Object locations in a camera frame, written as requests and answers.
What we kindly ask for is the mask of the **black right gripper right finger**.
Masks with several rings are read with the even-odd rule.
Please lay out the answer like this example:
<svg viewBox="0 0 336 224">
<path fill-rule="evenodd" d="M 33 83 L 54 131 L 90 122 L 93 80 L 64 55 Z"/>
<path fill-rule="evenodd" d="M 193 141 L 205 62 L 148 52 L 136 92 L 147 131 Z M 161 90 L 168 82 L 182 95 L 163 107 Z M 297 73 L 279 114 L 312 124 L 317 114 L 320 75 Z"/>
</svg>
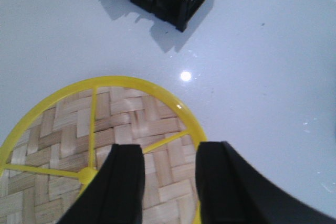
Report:
<svg viewBox="0 0 336 224">
<path fill-rule="evenodd" d="M 201 142 L 196 189 L 202 223 L 335 223 L 256 171 L 227 142 Z"/>
</svg>

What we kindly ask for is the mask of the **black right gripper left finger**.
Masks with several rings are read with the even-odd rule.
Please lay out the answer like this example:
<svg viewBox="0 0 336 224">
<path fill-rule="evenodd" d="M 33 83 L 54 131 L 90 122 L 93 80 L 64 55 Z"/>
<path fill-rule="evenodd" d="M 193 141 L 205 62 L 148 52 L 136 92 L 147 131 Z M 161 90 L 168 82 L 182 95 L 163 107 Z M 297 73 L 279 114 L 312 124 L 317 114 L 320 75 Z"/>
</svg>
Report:
<svg viewBox="0 0 336 224">
<path fill-rule="evenodd" d="M 145 166 L 137 144 L 113 144 L 95 178 L 59 223 L 142 223 Z"/>
</svg>

